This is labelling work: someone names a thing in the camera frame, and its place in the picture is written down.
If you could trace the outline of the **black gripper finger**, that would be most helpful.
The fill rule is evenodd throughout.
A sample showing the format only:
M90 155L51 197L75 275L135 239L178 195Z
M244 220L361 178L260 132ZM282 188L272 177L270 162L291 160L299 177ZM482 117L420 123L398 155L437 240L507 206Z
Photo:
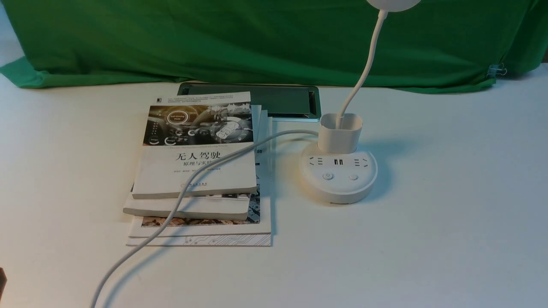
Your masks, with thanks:
M4 271L4 268L0 268L0 299L2 299L4 289L6 288L7 284L7 276Z

